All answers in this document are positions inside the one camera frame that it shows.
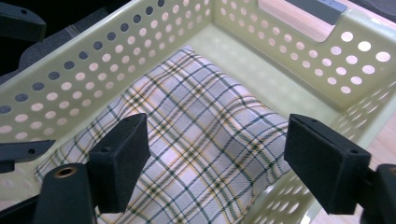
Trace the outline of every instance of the laundry basket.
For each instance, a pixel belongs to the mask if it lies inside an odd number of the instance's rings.
[[[288,15],[277,18],[271,2],[293,8],[283,0],[131,1],[0,87],[0,141],[53,139],[50,154],[190,45],[285,118],[313,117],[367,147],[396,108],[396,31],[349,9],[315,38],[287,25]],[[3,207],[39,192],[33,170],[45,158],[0,175]],[[245,222],[308,223],[319,208],[290,172]]]

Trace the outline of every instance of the plaid fabric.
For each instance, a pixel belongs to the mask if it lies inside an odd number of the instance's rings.
[[[119,120],[148,114],[151,158],[124,214],[99,223],[238,223],[290,168],[288,123],[190,47],[115,99],[92,124],[36,169],[86,162]]]

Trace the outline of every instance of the plastic basket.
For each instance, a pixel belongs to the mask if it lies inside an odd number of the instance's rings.
[[[396,108],[396,32],[351,9],[318,42],[259,1],[131,1],[1,86],[0,141],[55,139],[59,147],[134,80],[190,45],[285,118],[319,119],[367,147]],[[41,160],[0,176],[3,206],[39,192],[33,169]],[[315,204],[289,173],[245,221],[306,223]]]

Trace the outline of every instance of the metal grommet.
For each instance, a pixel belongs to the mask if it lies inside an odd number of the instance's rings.
[[[55,177],[56,178],[66,178],[69,177],[70,175],[73,175],[77,171],[76,167],[70,166],[70,167],[64,167],[62,170],[56,172]]]

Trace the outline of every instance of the basket handle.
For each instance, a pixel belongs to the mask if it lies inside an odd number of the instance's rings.
[[[261,10],[314,41],[324,42],[347,6],[333,0],[258,0]]]

